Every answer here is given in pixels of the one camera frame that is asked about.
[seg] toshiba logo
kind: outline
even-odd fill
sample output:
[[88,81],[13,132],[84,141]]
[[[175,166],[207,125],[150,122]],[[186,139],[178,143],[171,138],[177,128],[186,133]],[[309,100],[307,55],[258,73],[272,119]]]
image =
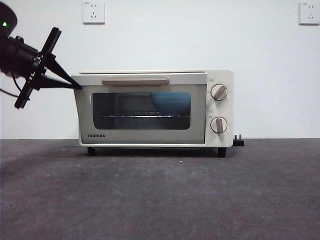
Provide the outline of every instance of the toshiba logo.
[[104,134],[87,134],[88,138],[105,138]]

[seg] oven window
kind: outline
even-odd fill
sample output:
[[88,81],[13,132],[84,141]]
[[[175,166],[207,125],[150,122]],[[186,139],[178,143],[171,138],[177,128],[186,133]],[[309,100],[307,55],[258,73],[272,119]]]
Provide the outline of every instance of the oven window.
[[93,93],[96,129],[186,130],[191,122],[188,92]]

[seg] oven door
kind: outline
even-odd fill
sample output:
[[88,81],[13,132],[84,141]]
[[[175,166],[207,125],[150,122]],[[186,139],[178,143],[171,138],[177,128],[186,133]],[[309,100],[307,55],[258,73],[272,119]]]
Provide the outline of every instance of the oven door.
[[206,73],[83,77],[75,90],[83,144],[204,144]]

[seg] oven body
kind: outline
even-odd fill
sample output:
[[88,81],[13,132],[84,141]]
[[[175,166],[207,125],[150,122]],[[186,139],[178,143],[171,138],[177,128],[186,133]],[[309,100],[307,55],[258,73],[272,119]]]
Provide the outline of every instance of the oven body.
[[[233,144],[231,70],[84,71],[72,78],[82,86],[74,95],[83,147]],[[226,97],[215,100],[222,90]]]

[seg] black cable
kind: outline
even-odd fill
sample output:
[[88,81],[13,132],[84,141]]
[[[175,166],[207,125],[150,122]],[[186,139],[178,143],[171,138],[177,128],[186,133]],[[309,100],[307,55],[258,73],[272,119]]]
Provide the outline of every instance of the black cable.
[[19,91],[21,92],[21,88],[19,87],[17,81],[16,81],[16,78],[15,78],[15,75],[12,74],[12,78],[13,78],[13,81],[14,81],[14,84],[16,85],[16,87],[19,89]]
[[3,92],[3,93],[5,93],[5,94],[8,94],[8,95],[10,95],[10,96],[12,96],[12,97],[16,97],[16,98],[19,97],[18,95],[14,95],[14,94],[6,91],[6,90],[3,90],[2,88],[0,88],[0,91]]

